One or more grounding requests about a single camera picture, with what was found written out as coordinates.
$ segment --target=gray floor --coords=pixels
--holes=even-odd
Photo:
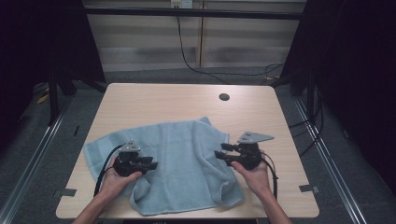
[[[261,67],[253,68],[212,68],[211,72],[232,72],[256,74],[263,71]],[[279,75],[279,71],[270,74],[271,78]],[[231,84],[258,85],[263,83],[264,76],[232,76],[216,75]],[[152,82],[152,83],[206,83],[224,84],[209,75],[196,74],[187,69],[169,69],[157,71],[136,71],[107,73],[107,81],[111,82]],[[49,150],[39,164],[38,170],[26,191],[12,223],[70,223],[71,220],[60,220],[55,216],[59,198],[54,197],[56,189],[66,186],[68,177],[77,160],[78,153],[91,127],[96,110],[103,94],[92,90],[84,84],[77,83],[76,96],[62,98],[62,104],[70,101],[64,112],[64,119],[58,132],[49,145]],[[276,88],[276,94],[289,125],[302,121],[297,110],[295,97],[290,95],[289,86]],[[0,158],[0,205],[3,207],[7,198],[15,188],[24,167],[32,158],[41,136],[47,130],[49,120],[49,102],[41,105],[29,105],[22,120],[20,130]],[[387,186],[374,169],[361,156],[356,144],[346,139],[343,128],[336,117],[323,106],[324,116],[321,123],[318,114],[318,127],[323,126],[321,136],[332,153],[351,193],[356,198],[367,223],[396,223],[396,201]],[[304,125],[290,128],[295,145],[299,152],[304,151],[312,138]],[[294,218],[294,223],[353,223],[345,204],[339,195],[322,158],[315,147],[305,153],[302,162],[312,186],[319,188],[315,194],[320,214],[315,218]],[[119,221],[105,220],[105,223]]]

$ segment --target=table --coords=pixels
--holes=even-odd
[[[228,101],[219,96],[226,93]],[[308,185],[304,167],[290,135],[288,125],[273,88],[264,86],[126,84],[114,83],[106,94],[88,133],[86,143],[125,128],[209,117],[218,130],[230,134],[230,143],[246,131],[265,133],[274,140],[259,146],[272,157],[278,179],[278,201],[289,217],[316,217],[318,205]],[[235,172],[246,199],[237,206],[210,208],[149,218],[256,218],[266,217],[257,197],[243,177]],[[67,189],[76,189],[74,197],[63,196],[56,215],[74,218],[91,201],[95,186],[83,152],[78,156]],[[113,202],[104,218],[144,218],[128,203],[128,198]]]

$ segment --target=human hand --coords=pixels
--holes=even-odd
[[[115,160],[116,157],[111,158],[107,169],[113,166]],[[129,176],[121,176],[117,174],[114,168],[108,169],[105,174],[102,188],[100,189],[98,195],[104,197],[109,203],[117,198],[129,183],[135,181],[141,175],[141,172],[134,172]]]
[[[237,162],[231,162],[231,166],[245,178],[247,186],[256,195],[271,192],[267,165],[262,161],[259,166],[253,170],[247,170],[245,167]]]

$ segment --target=light blue towel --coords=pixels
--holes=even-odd
[[[244,200],[233,171],[214,153],[222,151],[220,144],[228,143],[229,135],[212,127],[208,118],[122,130],[86,144],[83,151],[95,180],[111,149],[131,139],[141,147],[139,156],[159,163],[123,192],[131,195],[140,214],[233,206]]]

